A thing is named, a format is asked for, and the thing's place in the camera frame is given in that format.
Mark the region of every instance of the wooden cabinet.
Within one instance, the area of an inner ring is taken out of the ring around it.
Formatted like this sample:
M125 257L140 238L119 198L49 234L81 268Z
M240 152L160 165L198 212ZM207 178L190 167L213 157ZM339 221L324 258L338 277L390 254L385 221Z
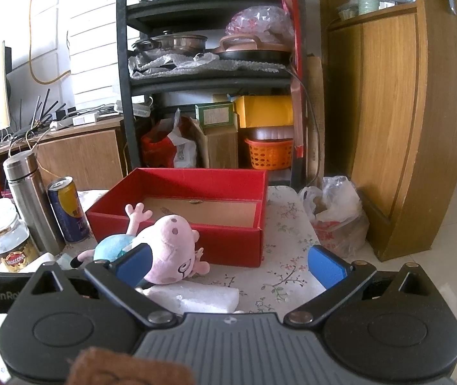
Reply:
M416 93L416 18L362 25L360 123L351 179L385 215L392 211L409 144Z
M111 189L124 176L118 133L110 129L40 144L38 161L45 186L59 175L69 175L78 191Z
M334 30L329 34L330 62L325 67L328 78L325 92L329 107L325 108L326 123L334 124L326 130L327 170L350 175L357 144L360 96L362 86L362 25Z
M327 17L343 2L321 0L326 173L357 186L378 258L424 251L457 180L457 14L417 0Z

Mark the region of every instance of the cooking pot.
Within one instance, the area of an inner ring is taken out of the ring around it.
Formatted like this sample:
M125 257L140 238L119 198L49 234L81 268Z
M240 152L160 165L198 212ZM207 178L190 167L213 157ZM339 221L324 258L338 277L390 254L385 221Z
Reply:
M206 36L164 32L161 36L136 41L132 47L149 62L167 53L194 56L205 52Z
M220 39L220 45L212 51L220 59L267 62L270 64L289 65L291 49L281 43L261 41L256 35L240 33Z

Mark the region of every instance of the peppa pig plush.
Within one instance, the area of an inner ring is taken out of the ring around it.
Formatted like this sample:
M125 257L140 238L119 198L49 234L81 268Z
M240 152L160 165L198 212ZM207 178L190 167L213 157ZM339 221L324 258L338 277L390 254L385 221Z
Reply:
M210 266L201 262L203 248L194 251L194 243L199 233L192 230L187 220L181 216L164 216L153 226L143 229L136 235L139 224L152 217L152 212L143 212L144 206L138 203L135 208L125 207L129 216L129 227L124 235L111 235L103 239L95 249L82 252L71 262L78 267L84 259L93 257L115 261L130 249L147 243L152 249L152 268L145 275L145 280L153 284L170 284L181 281L194 274L206 275Z
M145 280L153 284L171 284L194 274L206 275L210 266L200 262L203 248L194 251L199 238L187 220L180 216L164 216L153 226L143 229L132 241L135 247L147 243L152 249L152 269Z

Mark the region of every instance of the frying pan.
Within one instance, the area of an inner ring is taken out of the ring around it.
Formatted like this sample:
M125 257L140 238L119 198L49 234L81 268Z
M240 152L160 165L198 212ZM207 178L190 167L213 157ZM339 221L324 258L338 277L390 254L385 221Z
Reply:
M241 33L221 38L220 45L212 51L220 59L267 62L289 65L291 50L281 43L261 41L256 35Z

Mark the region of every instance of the stainless steel thermos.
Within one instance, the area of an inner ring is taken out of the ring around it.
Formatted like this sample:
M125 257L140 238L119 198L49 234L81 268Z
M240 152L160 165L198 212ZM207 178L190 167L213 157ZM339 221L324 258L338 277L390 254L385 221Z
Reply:
M4 172L16 208L38 249L53 255L60 253L65 241L50 206L35 153L27 150L7 158Z

